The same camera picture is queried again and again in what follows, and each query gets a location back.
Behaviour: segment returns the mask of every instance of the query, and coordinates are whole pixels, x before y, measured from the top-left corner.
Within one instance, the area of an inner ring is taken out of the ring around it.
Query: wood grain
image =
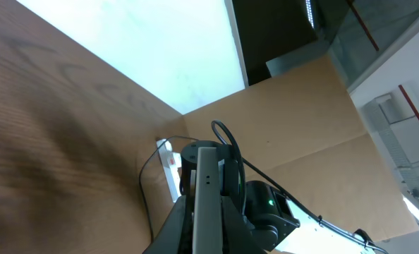
[[[142,252],[138,170],[171,135],[187,135],[178,112],[0,0],[0,253]],[[171,207],[157,159],[143,180],[157,229]]]

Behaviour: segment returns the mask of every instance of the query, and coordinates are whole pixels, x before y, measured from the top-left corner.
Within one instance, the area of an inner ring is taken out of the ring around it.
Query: white plastic part
[[[164,141],[165,139],[157,141],[157,146],[159,147]],[[158,153],[164,168],[172,201],[176,202],[181,196],[180,174],[178,173],[178,168],[181,167],[181,156],[177,152],[172,152],[172,144],[169,141],[160,147]]]
[[[293,217],[299,220],[300,227],[294,229],[277,247],[282,252],[299,254],[373,254],[370,248],[354,243],[330,229],[324,228],[290,200],[286,200]]]

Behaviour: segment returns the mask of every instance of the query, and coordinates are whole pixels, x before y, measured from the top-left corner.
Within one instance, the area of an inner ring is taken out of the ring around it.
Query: red rod
[[[360,14],[358,14],[357,9],[353,5],[353,1],[352,0],[346,0],[346,2],[348,2],[349,7],[351,8],[353,14],[356,16],[358,22],[362,26],[363,31],[365,31],[366,36],[368,36],[368,39],[370,39],[370,42],[373,45],[373,47],[376,49],[376,51],[379,51],[379,46],[377,46],[376,41],[374,41],[374,38],[372,38],[372,35],[370,34],[370,31],[366,27],[366,25],[363,22],[362,18],[360,17]]]
[[[399,85],[399,89],[402,92],[402,95],[406,98],[407,103],[410,105],[410,107],[413,110],[413,113],[415,113],[416,118],[419,120],[419,112],[416,109],[415,105],[413,105],[412,100],[410,99],[410,97],[407,95],[407,92],[404,90],[404,87],[402,85]]]

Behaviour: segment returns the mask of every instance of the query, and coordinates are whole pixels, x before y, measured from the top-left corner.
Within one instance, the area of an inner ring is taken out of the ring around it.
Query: brown cardboard box
[[[335,225],[374,241],[419,230],[328,56],[186,114],[189,135],[216,140],[212,119],[247,160]]]

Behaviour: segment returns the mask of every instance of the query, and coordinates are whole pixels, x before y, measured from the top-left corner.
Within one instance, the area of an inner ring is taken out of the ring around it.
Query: cable
[[[223,130],[227,138],[229,138],[231,146],[234,149],[235,152],[235,158],[238,162],[238,170],[239,170],[239,176],[241,178],[241,214],[244,215],[245,210],[245,201],[247,200],[247,193],[245,191],[245,171],[244,171],[244,163],[243,158],[241,156],[241,151],[239,150],[238,143],[236,142],[235,138],[229,131],[229,129],[219,120],[213,120],[211,122],[211,129],[214,132],[214,134],[217,136],[217,138],[222,142],[224,145],[228,145],[225,139],[219,134],[219,131],[217,131],[216,126],[220,127],[220,129]]]
[[[153,243],[154,240],[154,235],[153,235],[153,227],[152,227],[152,219],[150,218],[150,213],[148,211],[148,205],[147,205],[147,200],[145,199],[145,194],[144,194],[144,190],[142,188],[142,181],[141,181],[141,176],[142,173],[144,172],[144,168],[145,166],[147,166],[148,162],[150,162],[150,160],[153,158],[153,156],[159,151],[159,149],[169,140],[172,140],[174,138],[182,138],[182,139],[188,139],[188,140],[194,140],[194,141],[198,141],[197,138],[189,138],[189,137],[183,137],[183,136],[179,136],[179,135],[175,135],[172,136],[170,138],[167,138],[161,145],[159,145],[159,147],[152,153],[152,155],[150,155],[150,157],[148,157],[148,159],[145,161],[144,165],[142,166],[142,168],[140,169],[139,172],[139,187],[140,187],[140,194],[142,195],[142,201],[144,201],[144,206],[145,206],[145,211],[147,213],[147,219],[148,219],[148,227],[150,228],[150,240]]]
[[[211,127],[212,127],[212,130],[214,131],[214,134],[217,136],[217,138],[223,144],[227,144],[225,139],[216,130],[216,128],[214,126],[214,123],[221,127],[221,129],[225,132],[225,134],[229,138],[231,144],[232,145],[235,144],[233,146],[234,147],[236,146],[237,150],[239,151],[238,144],[234,140],[234,138],[233,138],[232,134],[230,133],[230,131],[228,130],[228,128],[221,121],[214,120],[213,122],[211,122]],[[365,248],[371,248],[373,250],[380,251],[384,254],[388,254],[388,252],[385,249],[374,246],[374,243],[371,243],[369,241],[361,241],[360,239],[357,239],[356,237],[354,237],[352,234],[340,229],[339,227],[331,224],[330,222],[327,222],[327,221],[323,220],[321,216],[316,216],[316,214],[312,213],[308,208],[306,208],[304,205],[302,205],[294,196],[292,196],[288,191],[286,191],[283,187],[281,187],[276,181],[272,180],[270,177],[268,177],[265,173],[263,173],[257,167],[253,166],[248,160],[242,158],[242,162],[245,163],[247,166],[249,166],[251,169],[253,169],[255,172],[257,172],[261,177],[263,177],[264,179],[269,181],[273,186],[275,186],[275,188],[278,188],[279,191],[281,191],[286,197],[288,197],[292,202],[294,202],[297,205],[297,207],[299,207],[302,211],[304,211],[304,213],[308,214],[308,216],[310,216],[315,221],[320,222],[320,225],[327,227],[328,229],[332,230],[333,232],[339,234],[340,236],[343,236],[343,237],[345,237],[345,238],[347,238],[347,239],[349,239],[349,240],[351,240],[351,241],[353,241],[357,244],[360,244],[360,245],[364,246]]]

